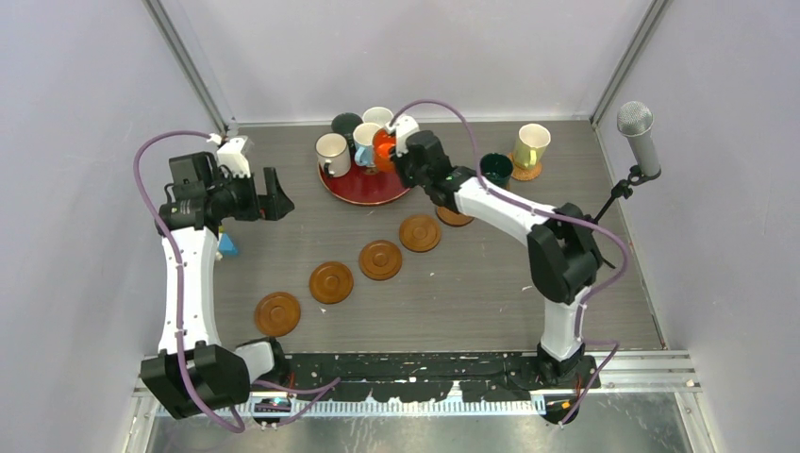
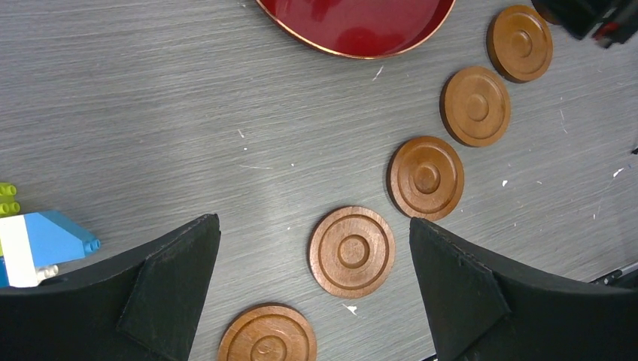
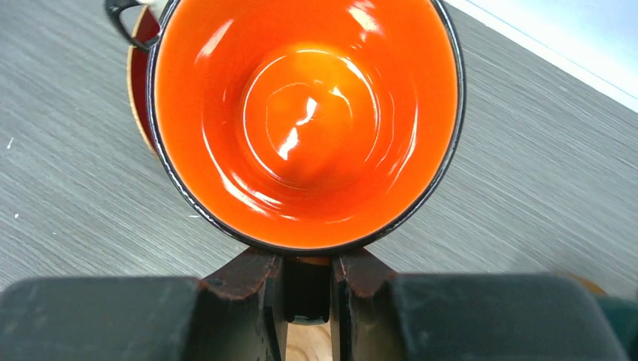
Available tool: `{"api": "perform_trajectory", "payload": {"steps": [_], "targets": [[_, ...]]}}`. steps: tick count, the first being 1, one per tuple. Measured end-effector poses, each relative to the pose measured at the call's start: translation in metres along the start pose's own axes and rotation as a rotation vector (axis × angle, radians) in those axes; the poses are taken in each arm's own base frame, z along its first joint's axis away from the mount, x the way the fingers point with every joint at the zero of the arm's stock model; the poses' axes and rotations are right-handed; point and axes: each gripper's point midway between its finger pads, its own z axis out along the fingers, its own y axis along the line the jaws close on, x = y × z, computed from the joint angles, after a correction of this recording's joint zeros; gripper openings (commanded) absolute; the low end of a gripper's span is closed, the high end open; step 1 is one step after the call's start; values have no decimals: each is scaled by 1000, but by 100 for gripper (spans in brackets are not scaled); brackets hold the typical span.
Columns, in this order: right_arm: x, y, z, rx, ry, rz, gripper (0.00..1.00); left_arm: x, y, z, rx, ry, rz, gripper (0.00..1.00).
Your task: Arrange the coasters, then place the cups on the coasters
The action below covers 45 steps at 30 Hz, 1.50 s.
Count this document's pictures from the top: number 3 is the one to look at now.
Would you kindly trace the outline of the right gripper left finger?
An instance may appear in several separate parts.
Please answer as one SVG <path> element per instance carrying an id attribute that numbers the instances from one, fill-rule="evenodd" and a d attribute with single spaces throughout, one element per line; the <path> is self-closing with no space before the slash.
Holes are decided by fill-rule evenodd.
<path id="1" fill-rule="evenodd" d="M 281 360 L 283 260 L 212 275 L 30 278 L 1 294 L 3 360 Z"/>

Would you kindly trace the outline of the orange black mug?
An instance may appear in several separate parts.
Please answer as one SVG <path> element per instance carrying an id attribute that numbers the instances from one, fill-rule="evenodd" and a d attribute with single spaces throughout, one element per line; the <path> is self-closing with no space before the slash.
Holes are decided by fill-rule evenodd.
<path id="1" fill-rule="evenodd" d="M 158 32 L 132 34 L 147 5 Z M 106 1 L 148 54 L 155 156 L 230 237 L 293 257 L 286 317 L 327 321 L 314 256 L 394 231 L 445 174 L 463 125 L 460 42 L 441 1 Z"/>

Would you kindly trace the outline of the dark green mug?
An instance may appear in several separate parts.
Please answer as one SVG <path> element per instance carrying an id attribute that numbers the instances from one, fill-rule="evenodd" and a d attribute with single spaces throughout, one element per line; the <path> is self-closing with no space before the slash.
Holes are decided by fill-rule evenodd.
<path id="1" fill-rule="evenodd" d="M 637 301 L 595 296 L 629 360 L 637 361 Z"/>

